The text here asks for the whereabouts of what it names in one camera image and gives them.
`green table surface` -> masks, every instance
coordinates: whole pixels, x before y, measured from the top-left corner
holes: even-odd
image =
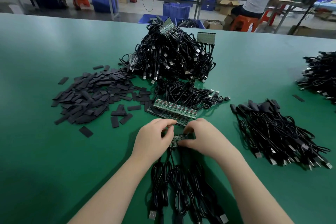
[[[50,107],[51,100],[72,78],[91,72],[93,66],[118,67],[119,58],[133,53],[147,34],[146,25],[0,14],[0,29],[0,223],[66,223],[129,157],[138,130],[154,116],[142,107],[132,112],[127,124],[112,129],[107,111],[87,124],[94,135],[86,138],[78,131],[80,125],[53,123],[61,108]],[[204,31],[183,30],[195,35]],[[242,152],[296,224],[335,223],[335,169],[305,171],[296,164],[272,166],[266,159],[254,158],[242,146],[229,104],[276,99],[283,115],[293,116],[297,125],[315,134],[318,145],[332,150],[326,157],[336,165],[335,107],[321,95],[300,91],[294,82],[305,67],[302,56],[334,51],[336,40],[207,32],[216,33],[213,57],[217,64],[203,86],[231,100],[202,111],[200,117],[219,128]],[[58,85],[64,76],[70,79]],[[151,85],[139,78],[133,83],[148,89]],[[122,100],[110,109],[118,104],[135,105]],[[207,157],[200,161],[230,222],[242,223],[220,167]],[[149,173],[140,182],[123,223],[153,223],[147,219]],[[171,203],[164,209],[165,223],[172,220]],[[191,223],[188,215],[184,222]]]

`hand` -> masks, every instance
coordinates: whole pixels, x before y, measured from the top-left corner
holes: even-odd
[[[195,132],[196,139],[181,140],[178,145],[197,150],[214,159],[227,152],[238,151],[214,125],[203,118],[189,122],[183,131],[184,134],[192,132]]]
[[[154,119],[140,128],[136,136],[131,158],[144,161],[151,166],[168,149],[174,137],[175,120]],[[162,138],[161,132],[168,127],[166,135]]]

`finger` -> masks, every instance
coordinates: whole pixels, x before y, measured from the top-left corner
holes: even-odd
[[[166,141],[167,143],[171,143],[171,141],[173,140],[174,137],[174,126],[170,126],[167,130],[166,135],[162,138],[164,141]]]
[[[168,127],[170,125],[176,124],[176,120],[173,119],[161,119],[155,123],[155,125],[159,126],[161,129]]]
[[[194,128],[197,126],[197,124],[198,124],[197,120],[192,120],[191,122],[189,122],[187,126],[184,128],[183,134],[194,132]]]
[[[179,146],[188,147],[194,149],[195,140],[194,139],[184,139],[177,142]]]
[[[160,119],[160,118],[154,119],[149,124],[154,124],[154,123],[158,122],[159,120],[163,120],[163,119]]]

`circuit board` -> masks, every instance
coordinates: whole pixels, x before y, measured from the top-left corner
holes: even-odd
[[[170,143],[170,147],[177,147],[178,146],[178,141],[180,141],[180,140],[183,140],[183,139],[187,139],[188,138],[188,136],[186,135],[186,134],[181,134],[181,135],[175,135],[174,137],[173,137],[173,141],[171,141],[171,143]]]
[[[148,112],[152,115],[158,116],[160,118],[163,118],[163,119],[176,120],[177,121],[176,125],[183,126],[183,127],[185,127],[189,122],[189,118],[187,118],[187,117],[180,116],[180,115],[174,114],[174,113],[169,113],[169,112],[164,111],[164,110],[160,110],[160,112],[154,112],[151,107],[148,107],[146,112]]]
[[[197,116],[197,110],[167,102],[162,99],[156,99],[154,107],[165,110],[167,112],[176,113],[178,115],[185,116],[191,119],[196,119]]]

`black shorts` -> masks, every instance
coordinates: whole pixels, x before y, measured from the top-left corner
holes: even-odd
[[[253,13],[253,12],[249,12],[249,11],[247,11],[243,8],[243,5],[238,5],[231,10],[231,14],[233,14],[235,16],[242,15],[242,16],[246,16],[246,17],[250,17],[250,18],[260,19],[264,13],[256,14],[256,13]]]

